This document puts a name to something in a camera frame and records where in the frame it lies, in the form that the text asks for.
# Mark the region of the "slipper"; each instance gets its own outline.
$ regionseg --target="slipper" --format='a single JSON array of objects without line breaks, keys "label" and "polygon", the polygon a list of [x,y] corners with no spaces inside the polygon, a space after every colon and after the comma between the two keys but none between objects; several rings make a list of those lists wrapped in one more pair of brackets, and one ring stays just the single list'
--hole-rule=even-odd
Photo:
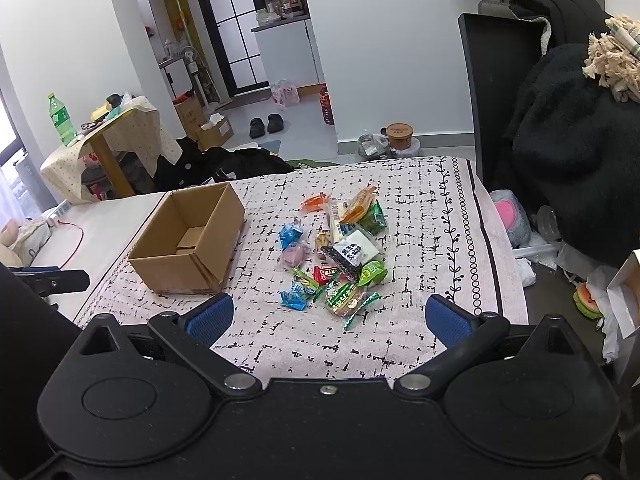
[{"label": "slipper", "polygon": [[275,132],[280,132],[284,130],[284,121],[280,114],[271,114],[267,117],[269,120],[269,124],[267,125],[267,131],[270,134],[274,134]]},{"label": "slipper", "polygon": [[249,126],[249,137],[257,139],[264,135],[264,123],[260,117],[251,119]]}]

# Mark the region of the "yellow item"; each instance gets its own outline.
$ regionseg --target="yellow item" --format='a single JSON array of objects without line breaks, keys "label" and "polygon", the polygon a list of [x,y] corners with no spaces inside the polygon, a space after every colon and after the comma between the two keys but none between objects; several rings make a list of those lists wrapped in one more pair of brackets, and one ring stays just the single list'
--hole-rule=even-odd
[{"label": "yellow item", "polygon": [[92,113],[91,113],[91,120],[92,121],[97,121],[100,117],[102,117],[103,115],[108,114],[111,111],[111,105],[107,102],[103,103],[102,106],[100,108],[96,108]]},{"label": "yellow item", "polygon": [[344,217],[340,220],[341,224],[355,224],[364,215],[366,215],[371,203],[376,196],[376,186],[367,186],[365,189],[358,192],[353,200],[349,203]]}]

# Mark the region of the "cardboard box on floor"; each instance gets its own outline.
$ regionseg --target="cardboard box on floor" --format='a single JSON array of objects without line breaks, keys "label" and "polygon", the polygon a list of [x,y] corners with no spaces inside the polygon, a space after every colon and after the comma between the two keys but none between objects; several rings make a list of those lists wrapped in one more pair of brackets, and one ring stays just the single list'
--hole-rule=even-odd
[{"label": "cardboard box on floor", "polygon": [[145,285],[163,294],[217,294],[244,222],[231,184],[173,191],[129,254]]},{"label": "cardboard box on floor", "polygon": [[190,97],[179,105],[175,105],[175,111],[180,117],[187,137],[198,143],[201,152],[206,152],[213,146],[222,146],[234,134],[229,119],[222,114],[216,114],[220,117],[214,126],[203,130],[201,126],[209,121],[204,117],[200,102],[195,97]]}]

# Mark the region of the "black jacket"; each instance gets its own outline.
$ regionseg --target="black jacket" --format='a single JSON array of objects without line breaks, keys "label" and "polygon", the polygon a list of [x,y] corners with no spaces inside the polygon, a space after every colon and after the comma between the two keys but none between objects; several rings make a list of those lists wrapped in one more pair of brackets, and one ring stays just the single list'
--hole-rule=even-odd
[{"label": "black jacket", "polygon": [[551,23],[549,48],[565,43],[589,43],[589,34],[597,37],[609,28],[610,16],[596,0],[510,0],[509,8],[519,18],[530,20],[544,16]]},{"label": "black jacket", "polygon": [[582,74],[587,46],[550,50],[518,93],[492,189],[548,203],[564,241],[619,267],[640,247],[640,104]]}]

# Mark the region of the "soda bottle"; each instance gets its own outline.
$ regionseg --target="soda bottle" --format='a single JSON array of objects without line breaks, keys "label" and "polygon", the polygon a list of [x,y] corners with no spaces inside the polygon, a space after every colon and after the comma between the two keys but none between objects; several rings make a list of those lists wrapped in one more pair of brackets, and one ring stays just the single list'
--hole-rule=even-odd
[{"label": "soda bottle", "polygon": [[47,97],[49,97],[49,117],[51,117],[51,121],[58,131],[62,144],[68,146],[76,138],[76,129],[71,124],[71,119],[64,103],[59,101],[52,93]]}]

